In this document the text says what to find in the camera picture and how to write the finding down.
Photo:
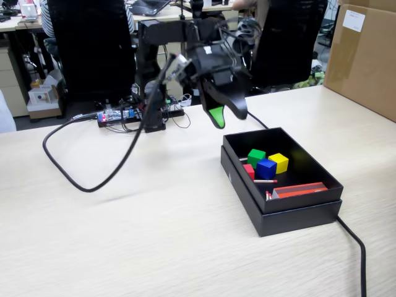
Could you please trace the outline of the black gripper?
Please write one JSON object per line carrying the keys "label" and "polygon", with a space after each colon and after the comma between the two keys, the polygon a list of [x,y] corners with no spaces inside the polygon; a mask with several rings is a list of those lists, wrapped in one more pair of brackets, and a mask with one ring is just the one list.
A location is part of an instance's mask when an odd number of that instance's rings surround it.
{"label": "black gripper", "polygon": [[224,106],[240,120],[248,115],[241,58],[226,43],[188,48],[188,86],[199,83],[200,102],[217,129],[225,127]]}

